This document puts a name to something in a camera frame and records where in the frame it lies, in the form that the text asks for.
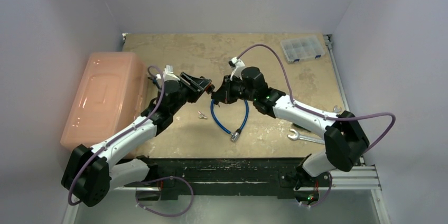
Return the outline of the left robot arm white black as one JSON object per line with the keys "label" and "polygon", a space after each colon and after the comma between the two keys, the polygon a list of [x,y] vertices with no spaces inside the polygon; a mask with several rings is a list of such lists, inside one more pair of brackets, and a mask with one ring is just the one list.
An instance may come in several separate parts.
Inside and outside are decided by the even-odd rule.
{"label": "left robot arm white black", "polygon": [[111,189],[140,182],[152,186],[157,181],[157,171],[140,158],[131,161],[130,167],[119,161],[146,141],[159,136],[172,123],[174,115],[186,103],[195,103],[214,86],[211,79],[193,77],[186,73],[179,76],[164,72],[153,77],[159,84],[156,102],[141,112],[127,127],[112,137],[91,147],[77,146],[69,157],[61,184],[68,191],[68,203],[97,205]]}

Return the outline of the orange black padlock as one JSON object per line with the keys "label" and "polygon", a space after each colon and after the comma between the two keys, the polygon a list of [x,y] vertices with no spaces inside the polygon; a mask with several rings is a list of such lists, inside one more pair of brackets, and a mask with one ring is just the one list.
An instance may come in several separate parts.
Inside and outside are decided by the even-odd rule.
{"label": "orange black padlock", "polygon": [[210,95],[214,91],[214,89],[215,86],[210,83],[208,86],[205,87],[205,92]]}

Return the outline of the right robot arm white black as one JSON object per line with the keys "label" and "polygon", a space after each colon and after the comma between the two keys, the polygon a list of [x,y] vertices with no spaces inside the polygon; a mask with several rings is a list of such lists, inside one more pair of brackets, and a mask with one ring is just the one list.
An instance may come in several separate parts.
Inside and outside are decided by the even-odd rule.
{"label": "right robot arm white black", "polygon": [[211,98],[223,104],[232,104],[239,99],[251,101],[261,114],[297,124],[321,136],[325,149],[308,156],[297,168],[296,177],[302,185],[310,185],[327,171],[349,172],[369,146],[353,113],[332,114],[311,106],[303,111],[290,95],[269,87],[257,67],[244,68],[239,78],[224,76]]}

